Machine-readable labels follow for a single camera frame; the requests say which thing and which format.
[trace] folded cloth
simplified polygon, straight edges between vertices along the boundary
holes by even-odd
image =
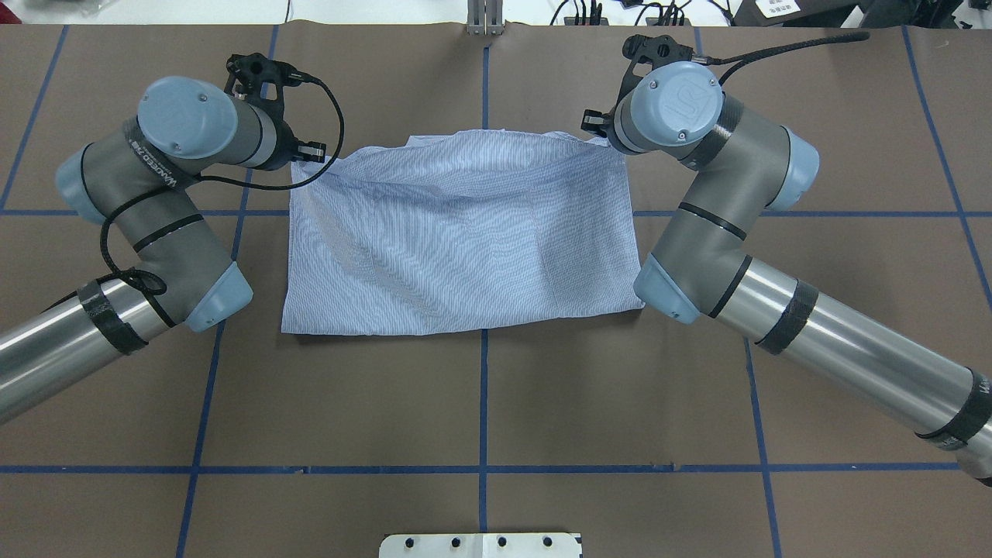
[[[295,164],[295,182],[317,163]],[[290,197],[283,332],[427,335],[643,308],[623,156],[470,130],[366,147]]]

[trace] light blue joint cap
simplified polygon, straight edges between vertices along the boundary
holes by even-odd
[[[679,285],[672,280],[654,254],[648,254],[647,261],[634,280],[634,293],[669,318],[683,324],[691,324],[699,317],[699,309],[688,299]]]
[[[197,333],[216,326],[247,306],[253,295],[237,262],[231,262],[230,267],[196,303],[196,308],[186,318],[186,325]]]
[[[85,147],[76,151],[75,155],[59,165],[59,169],[56,171],[56,188],[65,204],[79,213],[80,217],[89,222],[103,224],[106,217],[89,198],[86,182],[82,179],[82,154],[85,151]]]
[[[632,94],[630,108],[637,130],[669,147],[702,138],[716,125],[723,109],[723,88],[716,75],[692,62],[652,70]]]
[[[812,186],[812,181],[819,172],[819,153],[816,148],[789,128],[786,131],[789,132],[789,169],[786,170],[786,179],[782,182],[779,194],[767,205],[772,211],[785,211],[794,206]]]
[[[145,90],[138,103],[138,124],[163,153],[203,159],[231,143],[238,112],[231,97],[213,83],[171,75]]]

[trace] white mounting plate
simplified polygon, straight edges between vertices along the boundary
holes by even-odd
[[[379,545],[379,558],[581,558],[581,540],[577,533],[390,535]]]

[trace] sticker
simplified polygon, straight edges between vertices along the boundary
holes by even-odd
[[[766,18],[777,18],[800,11],[796,0],[755,0],[755,4]]]

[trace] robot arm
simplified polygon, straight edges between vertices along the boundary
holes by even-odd
[[[176,324],[201,332],[251,301],[186,188],[214,163],[275,170],[322,161],[325,146],[300,142],[283,120],[283,86],[319,81],[260,54],[234,55],[227,69],[225,90],[188,77],[156,81],[136,117],[60,166],[69,206],[103,224],[104,239],[116,222],[141,262],[116,270],[104,249],[115,273],[0,335],[0,424]],[[275,99],[263,97],[265,83]]]
[[[762,210],[788,209],[808,190],[815,149],[724,94],[705,60],[670,37],[631,37],[624,56],[617,104],[587,110],[582,128],[628,155],[664,151],[697,171],[637,277],[638,296],[686,324],[705,314],[836,381],[992,487],[985,376],[743,251]],[[653,69],[638,78],[637,64]]]

